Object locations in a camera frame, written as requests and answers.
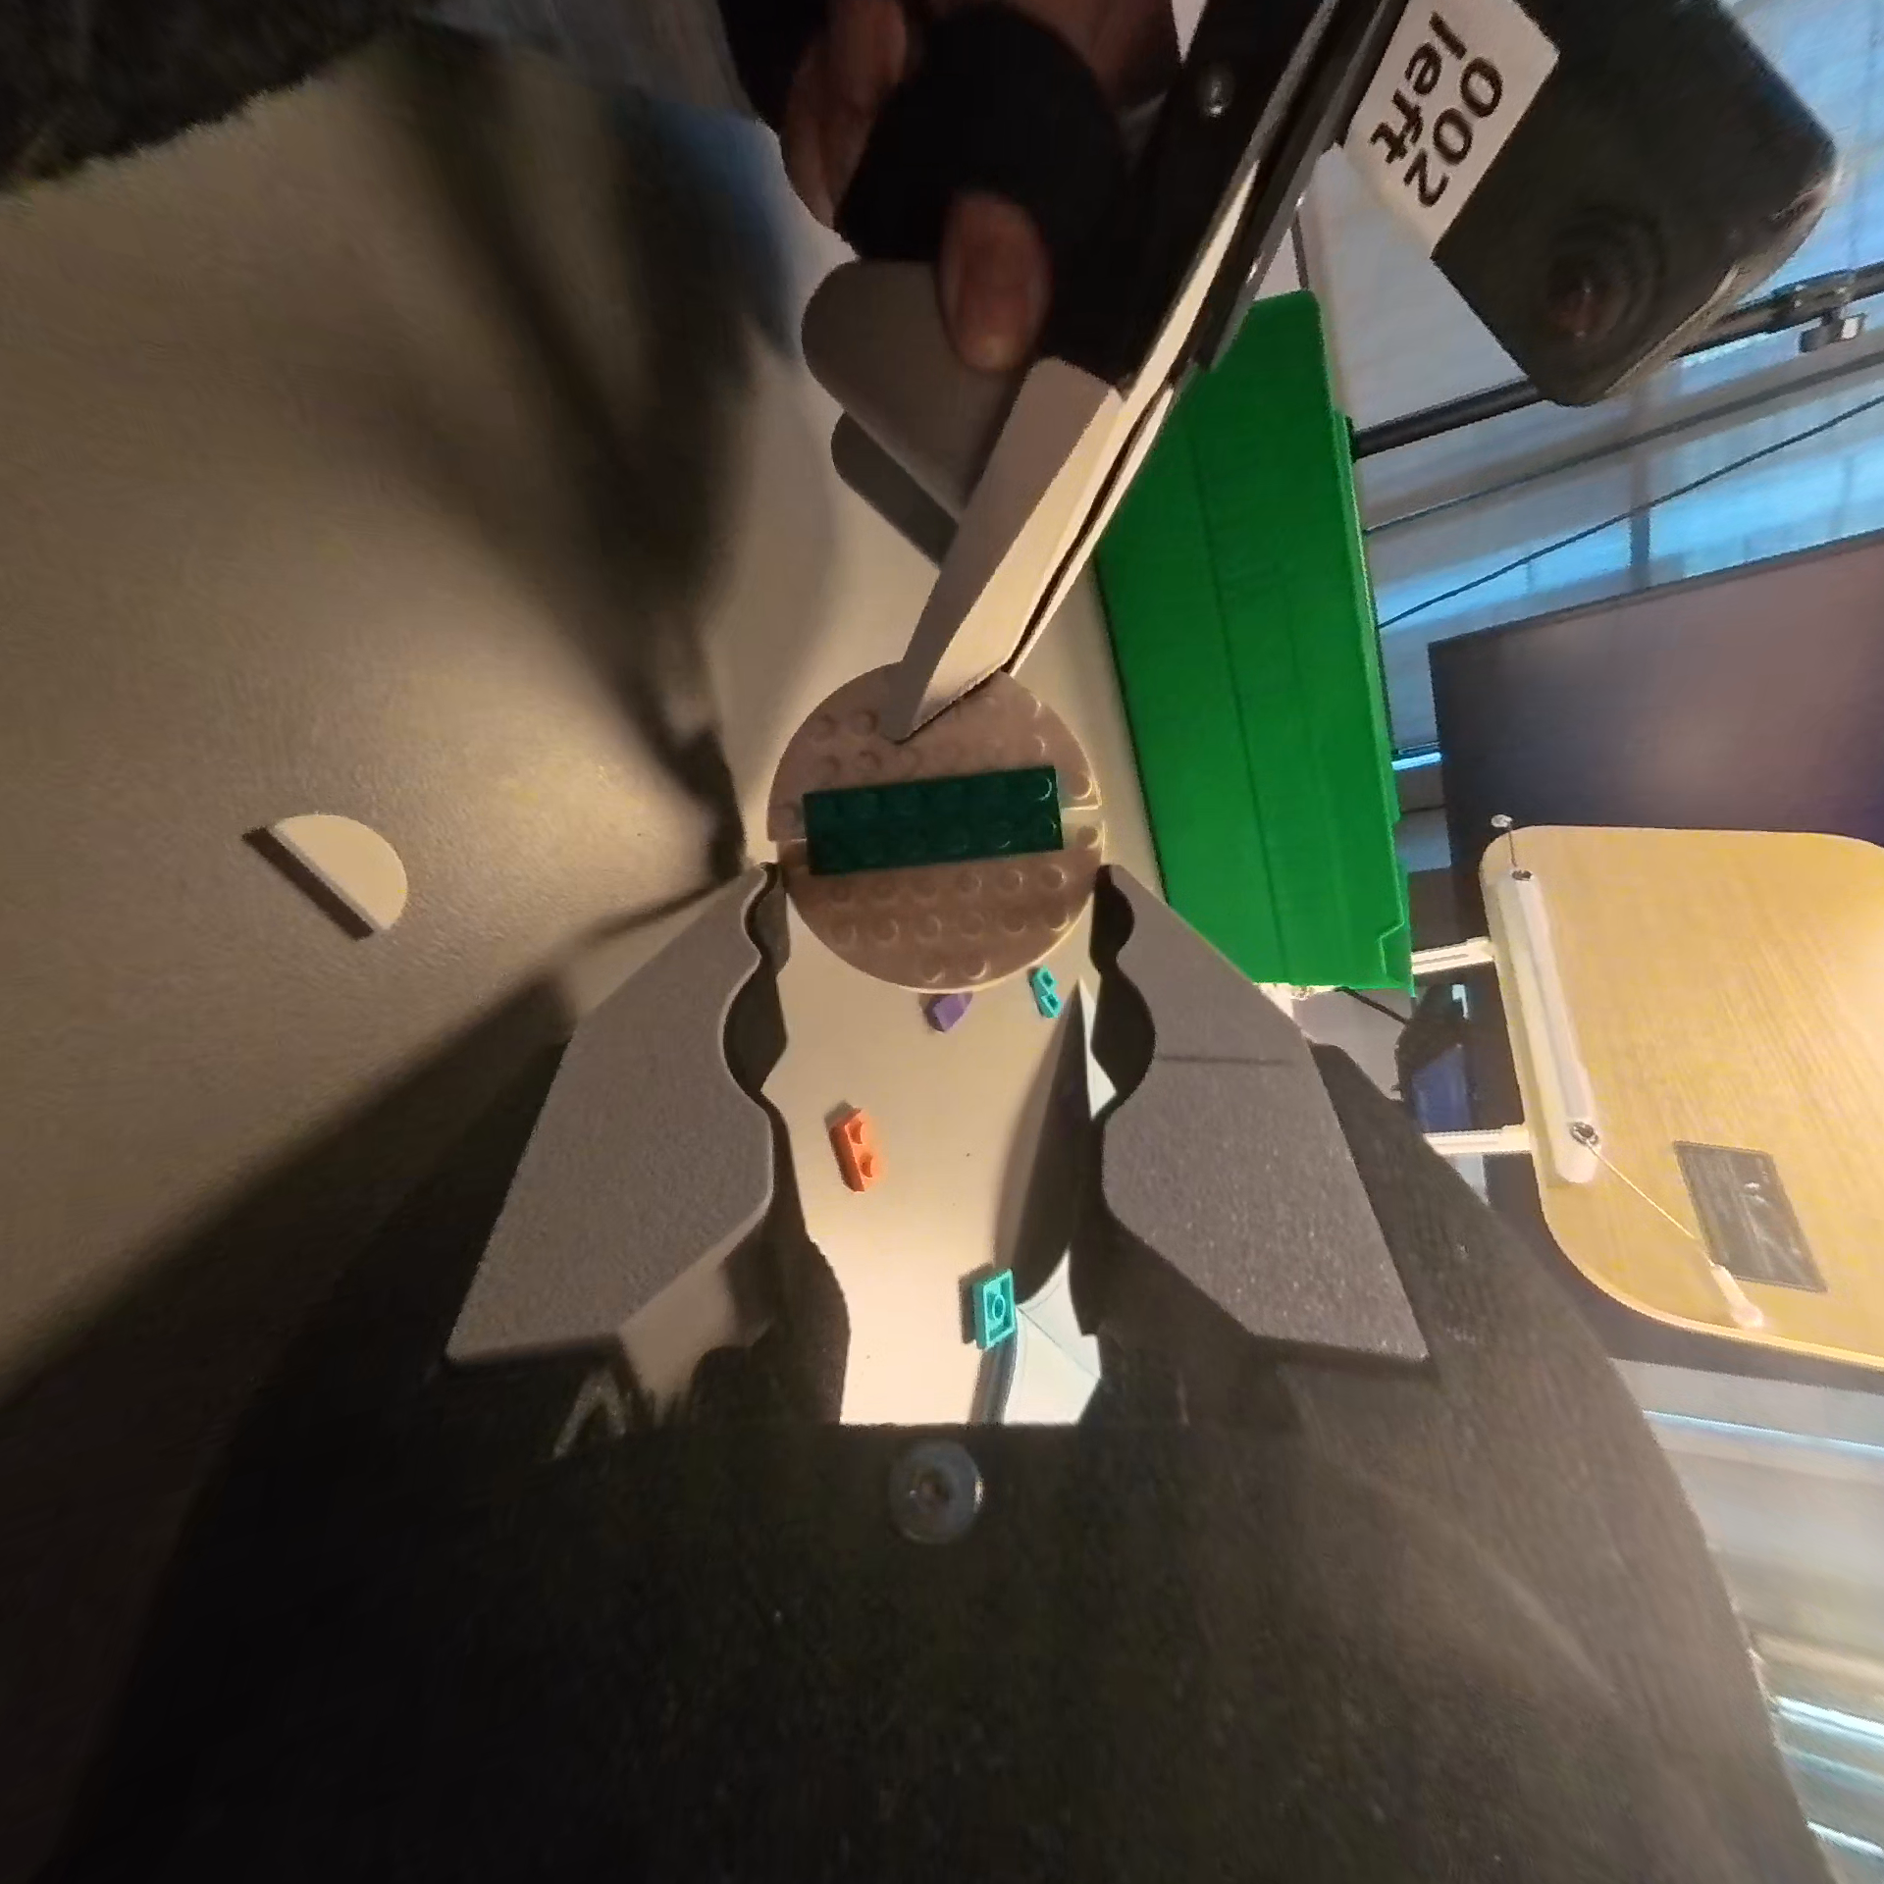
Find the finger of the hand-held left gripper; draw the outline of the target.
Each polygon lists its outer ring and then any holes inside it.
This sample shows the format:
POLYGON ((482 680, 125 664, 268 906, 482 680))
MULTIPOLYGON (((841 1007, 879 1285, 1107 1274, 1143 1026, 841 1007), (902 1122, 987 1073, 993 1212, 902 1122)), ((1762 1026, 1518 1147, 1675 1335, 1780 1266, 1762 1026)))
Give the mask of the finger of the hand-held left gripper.
POLYGON ((1064 360, 1026 371, 887 673, 887 737, 913 737, 1026 654, 1087 568, 1175 395, 1175 384, 1119 389, 1064 360))

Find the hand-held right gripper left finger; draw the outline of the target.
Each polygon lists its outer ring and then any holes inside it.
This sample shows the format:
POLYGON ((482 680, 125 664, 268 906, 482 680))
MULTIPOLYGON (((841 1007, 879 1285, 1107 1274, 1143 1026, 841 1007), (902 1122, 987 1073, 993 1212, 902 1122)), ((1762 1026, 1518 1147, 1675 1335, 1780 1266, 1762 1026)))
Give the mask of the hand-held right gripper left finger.
POLYGON ((788 958, 773 865, 712 892, 560 1054, 446 1341, 458 1368, 599 1359, 680 1399, 804 1292, 769 1073, 788 958))

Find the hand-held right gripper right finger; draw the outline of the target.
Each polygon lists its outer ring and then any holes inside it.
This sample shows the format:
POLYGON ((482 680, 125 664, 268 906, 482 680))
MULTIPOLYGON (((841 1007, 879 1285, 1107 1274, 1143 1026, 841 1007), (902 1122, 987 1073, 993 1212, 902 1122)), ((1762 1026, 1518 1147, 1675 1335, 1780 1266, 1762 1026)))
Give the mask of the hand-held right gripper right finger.
POLYGON ((1124 868, 1093 878, 1087 1329, 1201 1368, 1429 1359, 1296 1021, 1124 868))

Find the green lego plate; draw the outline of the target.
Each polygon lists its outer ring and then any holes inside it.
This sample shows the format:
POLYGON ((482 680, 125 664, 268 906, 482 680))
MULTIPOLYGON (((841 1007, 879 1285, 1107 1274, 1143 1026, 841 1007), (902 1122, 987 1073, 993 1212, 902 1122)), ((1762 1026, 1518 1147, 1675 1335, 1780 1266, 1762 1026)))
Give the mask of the green lego plate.
POLYGON ((820 786, 801 810, 815 876, 1040 856, 1064 846, 1052 765, 820 786))

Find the white half-circle lego tile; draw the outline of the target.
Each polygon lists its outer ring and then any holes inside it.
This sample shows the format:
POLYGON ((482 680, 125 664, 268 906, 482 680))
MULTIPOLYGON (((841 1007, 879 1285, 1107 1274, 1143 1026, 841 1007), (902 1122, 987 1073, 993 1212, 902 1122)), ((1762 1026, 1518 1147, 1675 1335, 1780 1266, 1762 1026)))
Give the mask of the white half-circle lego tile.
POLYGON ((408 909, 408 868, 393 844, 332 812, 283 817, 246 841, 354 934, 385 934, 408 909))

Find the person's left hand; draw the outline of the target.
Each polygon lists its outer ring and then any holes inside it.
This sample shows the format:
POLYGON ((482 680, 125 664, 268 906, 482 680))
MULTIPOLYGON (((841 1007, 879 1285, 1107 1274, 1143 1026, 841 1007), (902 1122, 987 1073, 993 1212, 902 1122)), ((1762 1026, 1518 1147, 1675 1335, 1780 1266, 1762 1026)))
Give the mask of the person's left hand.
MULTIPOLYGON (((920 61, 927 27, 964 4, 824 4, 785 94, 785 174, 807 212, 837 229, 867 137, 920 61)), ((1179 61, 1163 2, 1018 2, 1064 47, 1109 110, 1157 97, 1179 61)), ((1052 303, 1052 258, 1034 218, 1003 195, 960 195, 939 229, 934 295, 949 340, 972 369, 1007 371, 1034 355, 1052 303)))

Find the green plastic bin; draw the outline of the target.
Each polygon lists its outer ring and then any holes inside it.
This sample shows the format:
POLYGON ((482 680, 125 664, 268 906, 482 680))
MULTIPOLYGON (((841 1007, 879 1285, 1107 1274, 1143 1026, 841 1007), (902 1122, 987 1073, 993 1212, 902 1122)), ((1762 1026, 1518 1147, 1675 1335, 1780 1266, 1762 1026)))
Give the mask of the green plastic bin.
POLYGON ((1163 898, 1252 983, 1407 992, 1348 416, 1311 294, 1257 297, 1096 552, 1163 898))

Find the wooden side table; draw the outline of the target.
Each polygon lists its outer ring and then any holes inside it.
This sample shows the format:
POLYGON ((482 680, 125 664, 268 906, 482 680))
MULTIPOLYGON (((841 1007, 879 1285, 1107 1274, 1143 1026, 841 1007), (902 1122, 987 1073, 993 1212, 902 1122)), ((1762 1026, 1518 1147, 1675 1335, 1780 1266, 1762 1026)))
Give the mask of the wooden side table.
POLYGON ((1538 1218, 1615 1341, 1878 1384, 1878 846, 1526 828, 1475 876, 1538 1218))

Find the black tripod pole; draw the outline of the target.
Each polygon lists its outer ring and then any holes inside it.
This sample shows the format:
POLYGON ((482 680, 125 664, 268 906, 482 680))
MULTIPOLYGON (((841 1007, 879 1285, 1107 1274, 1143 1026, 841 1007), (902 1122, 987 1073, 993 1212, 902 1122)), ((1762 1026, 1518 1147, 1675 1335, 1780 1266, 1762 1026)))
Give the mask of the black tripod pole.
MULTIPOLYGON (((1695 359, 1739 340, 1794 332, 1845 339, 1845 329, 1858 327, 1864 305, 1878 295, 1882 263, 1867 263, 1845 272, 1815 274, 1794 284, 1743 300, 1709 324, 1699 337, 1686 340, 1675 351, 1675 359, 1695 359)), ((1349 424, 1351 457, 1370 460, 1387 454, 1412 444, 1423 444, 1429 439, 1460 432, 1475 424, 1545 403, 1549 403, 1549 395, 1530 379, 1462 392, 1438 405, 1396 414, 1367 429, 1355 429, 1355 424, 1349 424)))

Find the black monitor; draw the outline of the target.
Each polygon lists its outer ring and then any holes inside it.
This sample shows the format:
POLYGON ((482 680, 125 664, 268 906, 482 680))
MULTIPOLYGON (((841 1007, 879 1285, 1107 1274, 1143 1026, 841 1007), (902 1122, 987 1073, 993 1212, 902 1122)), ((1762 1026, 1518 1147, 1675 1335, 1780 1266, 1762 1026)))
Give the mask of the black monitor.
POLYGON ((1524 828, 1882 844, 1882 531, 1429 651, 1451 861, 1524 828))

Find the person's black sweater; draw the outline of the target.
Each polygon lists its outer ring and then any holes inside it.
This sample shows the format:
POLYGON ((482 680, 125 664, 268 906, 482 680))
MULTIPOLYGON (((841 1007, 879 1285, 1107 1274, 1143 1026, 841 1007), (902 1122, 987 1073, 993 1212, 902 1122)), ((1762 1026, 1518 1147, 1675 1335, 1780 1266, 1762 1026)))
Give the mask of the person's black sweater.
POLYGON ((546 54, 599 85, 748 110, 721 8, 705 2, 5 2, 5 191, 215 125, 412 27, 546 54))

